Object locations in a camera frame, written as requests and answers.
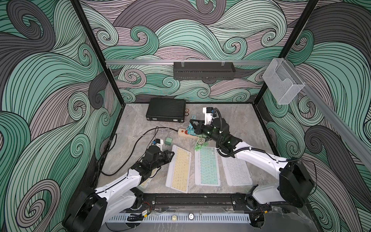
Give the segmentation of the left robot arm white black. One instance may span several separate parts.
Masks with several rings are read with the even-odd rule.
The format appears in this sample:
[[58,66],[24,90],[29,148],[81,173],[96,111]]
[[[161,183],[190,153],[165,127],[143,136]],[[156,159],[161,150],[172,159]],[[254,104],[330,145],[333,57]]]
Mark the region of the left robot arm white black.
[[128,208],[139,208],[143,194],[137,187],[152,176],[155,169],[170,163],[175,153],[151,145],[143,159],[134,163],[123,176],[96,189],[79,193],[67,210],[62,226],[68,232],[98,232],[110,218]]

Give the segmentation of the teal charger plug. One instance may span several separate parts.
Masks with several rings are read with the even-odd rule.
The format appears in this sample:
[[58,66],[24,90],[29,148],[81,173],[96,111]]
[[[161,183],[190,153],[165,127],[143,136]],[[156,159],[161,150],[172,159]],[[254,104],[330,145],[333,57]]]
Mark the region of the teal charger plug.
[[187,128],[187,133],[189,134],[189,135],[192,135],[192,136],[196,136],[197,134],[195,133],[195,129],[192,127],[192,126],[189,126],[188,128]]

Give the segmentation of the yellow wireless keyboard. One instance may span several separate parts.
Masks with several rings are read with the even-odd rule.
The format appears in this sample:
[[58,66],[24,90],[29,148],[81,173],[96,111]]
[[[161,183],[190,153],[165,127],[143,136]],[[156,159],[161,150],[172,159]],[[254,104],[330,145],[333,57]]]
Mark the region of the yellow wireless keyboard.
[[187,193],[192,153],[176,145],[172,146],[172,152],[174,152],[174,156],[169,163],[165,185],[168,188]]
[[151,182],[151,178],[148,178],[147,180],[145,180],[141,185],[140,185],[140,187],[141,188],[143,188],[143,189],[145,189],[148,185],[149,185],[149,183]]

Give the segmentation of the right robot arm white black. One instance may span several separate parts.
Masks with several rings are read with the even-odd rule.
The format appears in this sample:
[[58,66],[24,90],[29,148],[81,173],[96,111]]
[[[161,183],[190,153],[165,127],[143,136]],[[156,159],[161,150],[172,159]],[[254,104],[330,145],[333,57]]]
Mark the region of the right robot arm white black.
[[304,206],[315,182],[301,160],[278,157],[249,145],[230,133],[230,126],[224,119],[191,119],[190,124],[197,135],[204,135],[215,141],[216,150],[221,157],[243,160],[276,179],[274,184],[257,186],[249,192],[248,195],[255,202],[260,205],[286,202],[297,208]]

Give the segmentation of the light green charger plug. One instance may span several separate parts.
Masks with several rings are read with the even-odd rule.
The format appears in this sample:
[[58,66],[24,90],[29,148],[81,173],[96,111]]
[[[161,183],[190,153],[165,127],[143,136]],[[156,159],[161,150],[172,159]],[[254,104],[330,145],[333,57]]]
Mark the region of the light green charger plug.
[[167,137],[166,139],[165,139],[165,144],[166,145],[168,145],[168,146],[170,146],[171,144],[172,144],[172,142],[173,142],[173,139],[172,138],[170,138],[170,137]]

